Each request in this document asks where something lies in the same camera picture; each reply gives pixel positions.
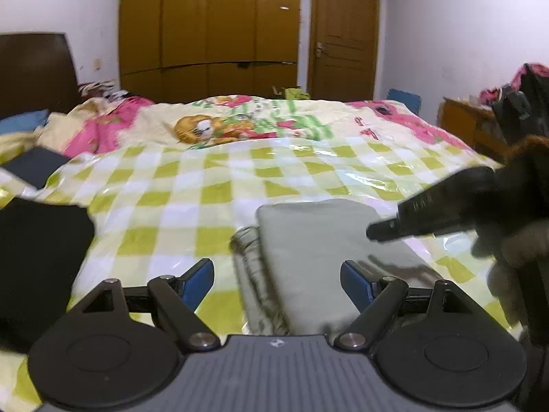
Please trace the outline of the gloved right hand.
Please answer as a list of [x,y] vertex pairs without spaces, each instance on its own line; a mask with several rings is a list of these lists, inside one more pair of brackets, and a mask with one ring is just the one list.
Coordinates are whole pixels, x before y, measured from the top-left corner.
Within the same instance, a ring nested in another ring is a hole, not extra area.
[[507,323],[512,327],[521,324],[529,333],[528,312],[540,308],[525,305],[517,276],[523,267],[537,262],[544,265],[541,279],[548,281],[548,220],[532,222],[509,234],[495,224],[481,225],[476,234],[472,255],[477,259],[493,258],[487,275],[490,294],[500,302]]

